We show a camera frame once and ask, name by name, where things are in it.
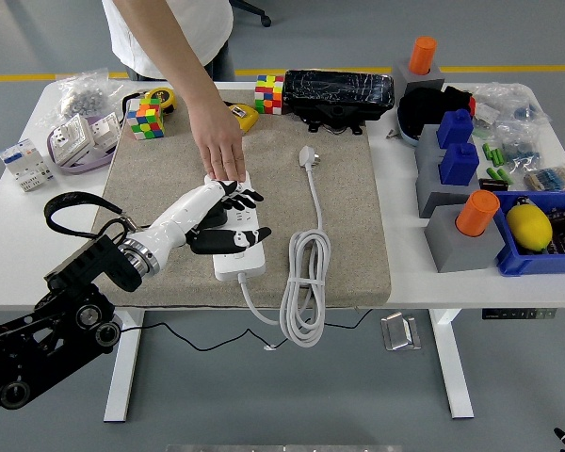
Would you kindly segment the person's right hand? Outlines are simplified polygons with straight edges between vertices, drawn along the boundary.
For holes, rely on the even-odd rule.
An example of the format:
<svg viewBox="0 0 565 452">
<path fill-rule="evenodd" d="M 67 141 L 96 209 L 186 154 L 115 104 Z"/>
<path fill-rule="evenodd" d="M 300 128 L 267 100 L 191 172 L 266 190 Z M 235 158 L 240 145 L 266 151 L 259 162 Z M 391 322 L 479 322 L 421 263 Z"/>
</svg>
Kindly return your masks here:
<svg viewBox="0 0 565 452">
<path fill-rule="evenodd" d="M 188 114 L 206 174 L 212 180 L 244 182 L 242 133 L 230 109 L 215 101 L 189 106 Z"/>
</svg>

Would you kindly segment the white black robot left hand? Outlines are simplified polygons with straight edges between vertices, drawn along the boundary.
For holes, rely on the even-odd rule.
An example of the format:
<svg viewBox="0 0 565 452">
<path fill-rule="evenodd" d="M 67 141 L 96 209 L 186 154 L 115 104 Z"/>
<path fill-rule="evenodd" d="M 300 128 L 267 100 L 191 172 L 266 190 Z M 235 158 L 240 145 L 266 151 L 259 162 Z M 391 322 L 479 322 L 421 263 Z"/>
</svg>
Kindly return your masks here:
<svg viewBox="0 0 565 452">
<path fill-rule="evenodd" d="M 204 220 L 217 206 L 254 209 L 263 199 L 244 183 L 210 180 L 179 198 L 149 228 L 130 235 L 127 244 L 139 246 L 137 258 L 151 276 L 165 268 L 172 249 L 183 245 L 199 255 L 239 253 L 264 241 L 271 229 L 222 230 L 205 226 Z"/>
</svg>

